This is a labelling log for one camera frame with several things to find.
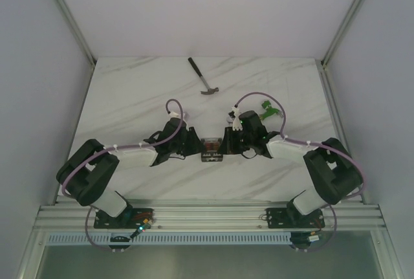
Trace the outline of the black fuse box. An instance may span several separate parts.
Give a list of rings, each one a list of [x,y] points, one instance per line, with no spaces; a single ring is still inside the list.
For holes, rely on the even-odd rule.
[[[222,162],[223,154],[203,154],[201,153],[201,162]]]

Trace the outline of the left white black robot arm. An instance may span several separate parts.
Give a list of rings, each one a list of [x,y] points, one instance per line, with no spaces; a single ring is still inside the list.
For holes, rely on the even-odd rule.
[[[65,195],[81,206],[101,210],[116,228],[124,229],[133,218],[130,205],[122,195],[108,188],[119,166],[154,167],[173,154],[187,157],[203,151],[195,128],[179,118],[171,118],[163,130],[139,144],[106,148],[96,139],[87,140],[59,169],[56,179]]]

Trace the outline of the clear plastic fuse box cover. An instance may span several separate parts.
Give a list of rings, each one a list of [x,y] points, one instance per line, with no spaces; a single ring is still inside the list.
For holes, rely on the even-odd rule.
[[[222,138],[203,138],[201,139],[203,154],[216,154],[223,142]]]

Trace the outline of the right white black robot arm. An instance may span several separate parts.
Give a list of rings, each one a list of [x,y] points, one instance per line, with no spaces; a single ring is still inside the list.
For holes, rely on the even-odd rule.
[[[312,187],[293,197],[286,205],[287,221],[300,227],[309,216],[327,205],[335,205],[364,185],[361,171],[336,138],[322,143],[290,140],[280,131],[267,131],[255,111],[240,113],[233,108],[232,120],[217,150],[222,155],[241,155],[252,150],[267,159],[286,159],[303,163]]]

